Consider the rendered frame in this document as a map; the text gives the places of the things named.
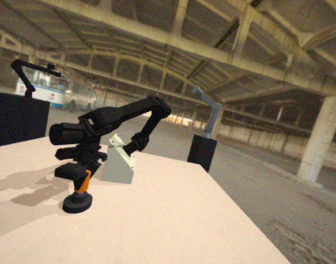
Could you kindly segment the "orange knob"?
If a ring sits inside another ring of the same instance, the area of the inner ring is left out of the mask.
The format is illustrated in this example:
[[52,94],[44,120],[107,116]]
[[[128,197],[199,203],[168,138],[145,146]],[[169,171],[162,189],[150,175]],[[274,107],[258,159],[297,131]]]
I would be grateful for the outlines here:
[[87,177],[86,180],[83,182],[83,184],[82,184],[82,186],[80,187],[80,189],[79,189],[79,190],[76,190],[76,189],[74,188],[74,191],[76,191],[76,192],[84,192],[84,191],[86,191],[86,190],[88,189],[88,187],[89,187],[89,181],[90,181],[91,171],[86,170],[86,172],[89,172],[88,177]]

